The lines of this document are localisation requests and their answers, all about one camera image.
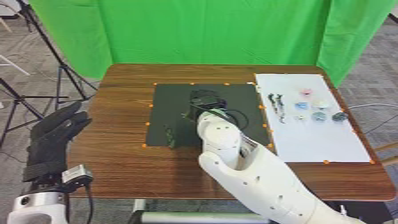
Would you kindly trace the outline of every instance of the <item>small object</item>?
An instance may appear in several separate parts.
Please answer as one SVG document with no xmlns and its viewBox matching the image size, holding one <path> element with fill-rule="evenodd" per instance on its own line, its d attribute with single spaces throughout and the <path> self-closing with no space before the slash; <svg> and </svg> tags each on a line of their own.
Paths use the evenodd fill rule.
<svg viewBox="0 0 398 224">
<path fill-rule="evenodd" d="M 326 120 L 326 115 L 324 115 L 323 112 L 314 112 L 310 117 L 312 117 L 314 121 L 321 121 L 323 122 Z"/>
<path fill-rule="evenodd" d="M 310 90 L 310 89 L 303 89 L 303 90 L 301 90 L 301 95 L 303 95 L 303 96 L 308 96 L 310 94 L 312 94 L 312 90 Z"/>
<path fill-rule="evenodd" d="M 307 102 L 298 102 L 294 104 L 296 109 L 307 110 Z"/>
<path fill-rule="evenodd" d="M 347 114 L 344 112 L 337 112 L 333 115 L 331 115 L 331 120 L 340 122 L 347 119 Z"/>
<path fill-rule="evenodd" d="M 330 104 L 324 100 L 317 100 L 312 105 L 319 110 L 324 110 L 330 107 Z"/>
<path fill-rule="evenodd" d="M 275 111 L 275 114 L 276 114 L 276 103 L 275 103 L 275 100 L 273 100 L 273 93 L 267 94 L 267 100 L 269 100 L 271 108 L 273 108 L 273 111 Z"/>
<path fill-rule="evenodd" d="M 283 104 L 282 104 L 282 94 L 276 94 L 276 98 L 275 98 L 275 101 L 276 101 L 276 107 L 278 107 L 278 112 L 280 112 L 280 115 L 278 115 L 278 121 L 280 123 L 283 124 Z"/>
<path fill-rule="evenodd" d="M 305 116 L 303 115 L 296 115 L 294 118 L 296 118 L 298 121 L 303 121 L 305 120 Z"/>
</svg>

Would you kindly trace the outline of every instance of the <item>black mat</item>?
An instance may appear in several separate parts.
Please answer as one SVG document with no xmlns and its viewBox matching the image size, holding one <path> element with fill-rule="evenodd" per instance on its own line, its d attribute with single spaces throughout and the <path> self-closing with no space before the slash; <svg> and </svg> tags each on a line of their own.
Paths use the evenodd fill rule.
<svg viewBox="0 0 398 224">
<path fill-rule="evenodd" d="M 145 135 L 147 146 L 168 146 L 166 135 L 173 136 L 175 149 L 179 146 L 200 147 L 200 138 L 196 136 L 196 123 L 182 118 L 182 114 L 189 108 L 189 92 L 191 90 L 216 91 L 219 98 L 227 101 L 227 109 L 235 109 L 246 115 L 248 126 L 243 130 L 244 135 L 262 145 L 267 144 L 267 135 L 262 128 L 262 114 L 257 108 L 259 99 L 255 88 L 248 84 L 237 85 L 184 85 L 157 84 L 152 95 L 152 111 L 148 118 L 148 129 Z M 237 123 L 244 123 L 243 116 L 230 113 Z"/>
</svg>

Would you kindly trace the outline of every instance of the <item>glove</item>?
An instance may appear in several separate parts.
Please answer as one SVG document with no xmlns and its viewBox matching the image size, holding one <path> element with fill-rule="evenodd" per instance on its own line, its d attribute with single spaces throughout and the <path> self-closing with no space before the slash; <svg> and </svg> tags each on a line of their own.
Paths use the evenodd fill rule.
<svg viewBox="0 0 398 224">
<path fill-rule="evenodd" d="M 90 123 L 86 112 L 76 113 L 79 107 L 81 103 L 74 102 L 44 117 L 31 128 L 22 182 L 65 171 L 67 143 Z"/>
</svg>

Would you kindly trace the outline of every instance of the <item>gray floor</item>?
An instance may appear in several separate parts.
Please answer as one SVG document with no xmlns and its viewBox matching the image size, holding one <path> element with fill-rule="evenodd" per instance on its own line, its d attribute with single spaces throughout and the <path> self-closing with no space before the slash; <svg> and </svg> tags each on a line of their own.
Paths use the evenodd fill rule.
<svg viewBox="0 0 398 224">
<path fill-rule="evenodd" d="M 0 77 L 6 80 L 12 87 L 24 95 L 49 95 L 54 92 L 54 71 L 56 62 L 52 60 L 47 48 L 42 44 L 36 33 L 28 33 L 20 20 L 8 21 L 13 33 L 6 33 L 0 27 L 0 54 L 8 57 L 13 63 L 31 73 L 24 76 L 12 68 L 0 68 Z M 61 93 L 77 97 L 67 81 L 61 83 Z M 347 105 L 363 103 L 398 104 L 398 24 L 385 21 L 371 40 L 365 52 L 358 59 L 355 68 L 339 87 L 339 92 Z M 0 109 L 0 127 L 4 124 L 8 113 L 8 97 L 0 92 L 0 101 L 4 103 L 4 109 Z M 44 109 L 45 101 L 33 100 L 33 106 Z M 360 108 L 353 111 L 355 119 L 363 132 L 398 114 L 398 109 L 386 107 Z M 24 110 L 17 110 L 15 123 L 31 116 Z M 376 147 L 398 141 L 398 118 L 369 132 L 367 139 L 371 146 Z M 20 128 L 8 134 L 1 152 L 24 160 L 28 144 L 28 128 Z M 379 158 L 398 155 L 398 149 L 378 153 Z M 4 223 L 6 213 L 10 211 L 12 199 L 17 196 L 20 184 L 22 164 L 0 154 L 0 224 Z M 386 167 L 386 173 L 398 185 L 395 166 Z M 92 223 L 125 223 L 131 213 L 131 200 L 95 200 L 95 215 Z M 148 210 L 170 211 L 230 211 L 244 212 L 246 209 L 235 201 L 173 201 L 150 200 Z M 398 200 L 386 202 L 386 207 L 398 218 Z M 72 223 L 83 223 L 86 217 L 86 201 L 72 200 Z"/>
</svg>

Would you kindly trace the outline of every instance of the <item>blue object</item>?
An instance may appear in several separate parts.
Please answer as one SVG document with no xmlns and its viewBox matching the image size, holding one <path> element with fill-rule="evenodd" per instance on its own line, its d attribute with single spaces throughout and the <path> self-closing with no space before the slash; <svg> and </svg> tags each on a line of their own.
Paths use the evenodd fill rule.
<svg viewBox="0 0 398 224">
<path fill-rule="evenodd" d="M 326 115 L 324 115 L 323 112 L 314 112 L 310 117 L 312 117 L 314 121 L 321 121 L 323 122 L 326 120 Z"/>
<path fill-rule="evenodd" d="M 294 107 L 296 107 L 298 109 L 301 109 L 301 110 L 307 110 L 307 102 L 298 102 L 298 103 L 294 104 Z"/>
</svg>

